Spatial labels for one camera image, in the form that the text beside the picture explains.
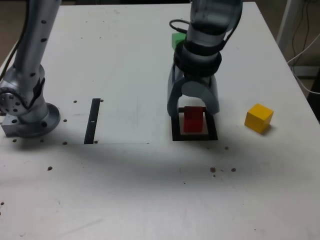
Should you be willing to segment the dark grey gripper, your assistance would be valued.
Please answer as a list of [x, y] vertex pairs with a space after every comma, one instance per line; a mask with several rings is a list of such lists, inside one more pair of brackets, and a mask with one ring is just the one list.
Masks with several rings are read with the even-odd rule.
[[167, 112], [170, 117], [178, 116], [178, 102], [182, 95], [201, 99], [211, 115], [220, 111], [217, 81], [214, 75], [193, 76], [184, 73], [177, 66], [172, 66], [167, 85]]

